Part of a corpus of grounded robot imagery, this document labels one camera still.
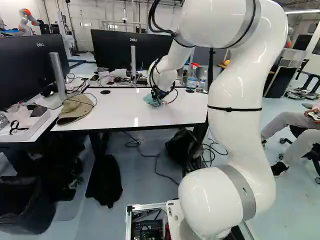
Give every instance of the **sneaker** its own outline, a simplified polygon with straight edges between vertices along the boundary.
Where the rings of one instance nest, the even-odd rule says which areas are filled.
[[[273,176],[279,177],[286,171],[288,171],[289,167],[287,167],[282,161],[278,161],[275,165],[271,166],[271,170]]]
[[[261,142],[261,144],[262,144],[262,147],[265,147],[266,144],[267,144],[267,140],[263,140],[263,141]]]

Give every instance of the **game controller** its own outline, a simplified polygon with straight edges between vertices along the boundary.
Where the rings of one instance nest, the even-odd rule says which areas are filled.
[[[308,112],[308,117],[312,118],[314,121],[320,121],[320,116],[313,111]]]

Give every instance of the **khaki hat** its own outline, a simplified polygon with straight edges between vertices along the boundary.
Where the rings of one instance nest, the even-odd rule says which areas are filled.
[[[84,94],[70,97],[64,101],[56,124],[63,126],[74,123],[87,116],[93,108],[94,103]]]

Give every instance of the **gray pants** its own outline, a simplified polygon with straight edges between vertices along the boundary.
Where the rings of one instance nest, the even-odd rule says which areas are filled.
[[[303,113],[283,112],[276,116],[261,132],[261,140],[267,140],[288,125],[307,128],[297,140],[285,151],[283,161],[286,164],[308,153],[313,144],[320,143],[320,124],[314,123]]]

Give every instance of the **robotic arm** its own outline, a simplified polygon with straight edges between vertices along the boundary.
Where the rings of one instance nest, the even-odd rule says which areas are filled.
[[[228,165],[194,171],[178,188],[189,227],[203,240],[216,239],[267,211],[276,197],[260,117],[263,87],[286,43],[288,20],[271,0],[186,0],[177,32],[179,43],[173,41],[168,55],[149,70],[162,91],[192,51],[185,43],[231,50],[230,64],[212,83],[208,100],[210,130],[229,152]]]
[[[20,24],[19,24],[19,30],[21,32],[24,32],[23,36],[31,36],[32,31],[31,28],[27,25],[28,21],[31,21],[31,24],[33,26],[39,26],[40,22],[38,22],[31,14],[31,12],[26,9],[22,8],[19,10],[20,14]]]

